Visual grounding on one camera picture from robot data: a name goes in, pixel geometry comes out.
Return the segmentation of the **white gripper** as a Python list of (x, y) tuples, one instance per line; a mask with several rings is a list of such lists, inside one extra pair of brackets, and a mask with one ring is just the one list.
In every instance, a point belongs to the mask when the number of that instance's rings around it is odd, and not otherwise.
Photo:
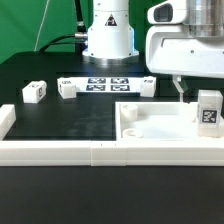
[(146, 36), (145, 60), (152, 73), (173, 75), (183, 101), (180, 75), (224, 79), (224, 38), (195, 38), (184, 25), (153, 26)]

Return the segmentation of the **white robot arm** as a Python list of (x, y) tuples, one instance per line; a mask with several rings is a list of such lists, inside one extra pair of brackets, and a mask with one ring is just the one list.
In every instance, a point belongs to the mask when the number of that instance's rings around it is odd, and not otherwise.
[[(147, 12), (146, 66), (169, 74), (224, 79), (224, 0), (165, 0)], [(93, 0), (93, 23), (83, 58), (92, 63), (122, 64), (137, 58), (129, 25), (129, 0)]]

